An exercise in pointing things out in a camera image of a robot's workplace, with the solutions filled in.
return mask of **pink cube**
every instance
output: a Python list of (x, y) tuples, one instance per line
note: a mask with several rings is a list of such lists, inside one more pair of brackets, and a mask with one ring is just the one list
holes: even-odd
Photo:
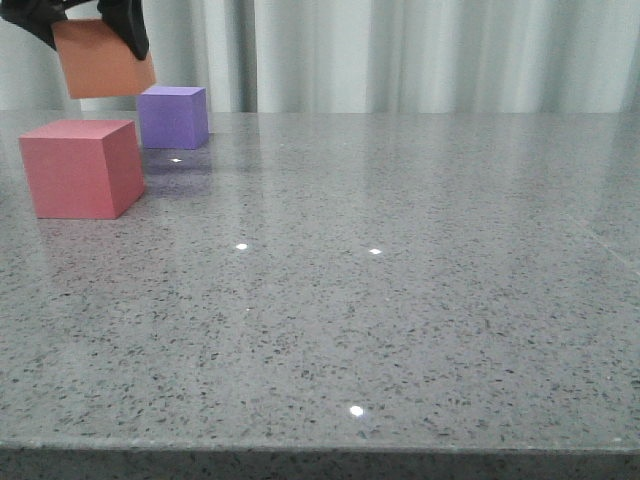
[(130, 120), (58, 120), (20, 136), (38, 218), (117, 218), (144, 192)]

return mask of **white curtain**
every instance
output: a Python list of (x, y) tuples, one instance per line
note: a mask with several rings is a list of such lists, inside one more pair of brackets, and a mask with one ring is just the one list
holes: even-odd
[[(619, 112), (640, 105), (640, 0), (145, 0), (158, 83), (212, 111)], [(72, 17), (96, 16), (95, 2)], [(0, 109), (74, 101), (55, 53), (0, 27)]]

